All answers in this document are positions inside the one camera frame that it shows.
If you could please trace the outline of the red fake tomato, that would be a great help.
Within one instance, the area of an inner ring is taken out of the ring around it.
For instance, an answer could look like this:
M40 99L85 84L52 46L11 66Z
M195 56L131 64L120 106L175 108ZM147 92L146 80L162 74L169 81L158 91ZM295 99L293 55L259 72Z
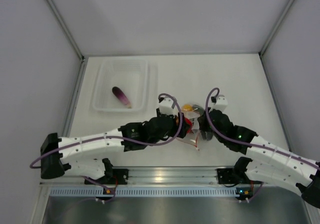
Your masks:
M193 127L193 122L192 122L190 119L188 119L188 118L185 117L184 120L185 120L185 123L186 123L190 128Z

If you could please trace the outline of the yellow fake lemon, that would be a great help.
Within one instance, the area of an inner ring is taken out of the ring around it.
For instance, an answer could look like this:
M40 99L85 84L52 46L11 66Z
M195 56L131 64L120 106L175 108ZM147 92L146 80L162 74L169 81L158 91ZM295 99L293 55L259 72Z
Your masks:
M184 104L182 107L181 107L181 110L183 112L192 112L193 111L193 106L191 104Z

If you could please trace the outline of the clear zip top bag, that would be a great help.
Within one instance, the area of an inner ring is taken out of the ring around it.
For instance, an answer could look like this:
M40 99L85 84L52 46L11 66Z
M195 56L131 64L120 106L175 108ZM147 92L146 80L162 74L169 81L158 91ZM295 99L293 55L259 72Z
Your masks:
M186 137L184 138L179 138L177 137L176 139L179 142L188 144L193 146L197 151L199 151L199 147L198 147L198 142L201 139L201 131L200 131L200 126L199 126L199 121L198 118L201 116L198 113L194 112L194 111L182 111L185 115L186 118L190 119L193 122L193 126L191 128L191 132L187 134Z

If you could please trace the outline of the purple fake eggplant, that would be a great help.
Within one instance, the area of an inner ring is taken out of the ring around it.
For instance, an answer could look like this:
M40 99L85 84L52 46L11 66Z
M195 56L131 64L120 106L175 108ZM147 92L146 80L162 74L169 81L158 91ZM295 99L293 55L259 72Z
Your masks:
M114 86L112 88L113 95L128 109L132 108L132 104L129 101L128 97L125 95L125 93L117 86Z

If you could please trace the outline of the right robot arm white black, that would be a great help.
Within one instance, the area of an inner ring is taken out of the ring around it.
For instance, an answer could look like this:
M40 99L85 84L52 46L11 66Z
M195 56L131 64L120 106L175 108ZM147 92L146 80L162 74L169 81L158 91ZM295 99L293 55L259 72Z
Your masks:
M220 110L204 112L199 129L211 133L229 150L241 153L233 167L235 180L271 184L289 190L320 207L320 163L265 140L255 131L233 124Z

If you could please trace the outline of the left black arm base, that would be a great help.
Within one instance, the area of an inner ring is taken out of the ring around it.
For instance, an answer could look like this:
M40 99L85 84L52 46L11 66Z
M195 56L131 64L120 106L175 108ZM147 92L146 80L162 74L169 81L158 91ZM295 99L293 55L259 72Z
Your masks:
M104 176L95 179L94 182L102 185L127 185L129 170L127 168L112 169L105 172Z

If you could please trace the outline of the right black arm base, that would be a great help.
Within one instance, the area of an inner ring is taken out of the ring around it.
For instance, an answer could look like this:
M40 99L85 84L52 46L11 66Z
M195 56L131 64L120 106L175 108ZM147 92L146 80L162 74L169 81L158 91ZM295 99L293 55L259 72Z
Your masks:
M218 183L221 185L237 185L239 179L234 174L233 168L218 168L216 170Z

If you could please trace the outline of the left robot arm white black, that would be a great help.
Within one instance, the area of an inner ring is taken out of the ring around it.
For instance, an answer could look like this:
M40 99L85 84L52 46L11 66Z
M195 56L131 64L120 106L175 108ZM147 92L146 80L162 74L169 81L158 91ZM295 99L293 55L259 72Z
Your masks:
M184 115L157 114L144 122L131 122L100 134L83 137L47 135L40 148L40 177L84 176L109 183L113 178L110 153L141 151L184 138L192 128Z

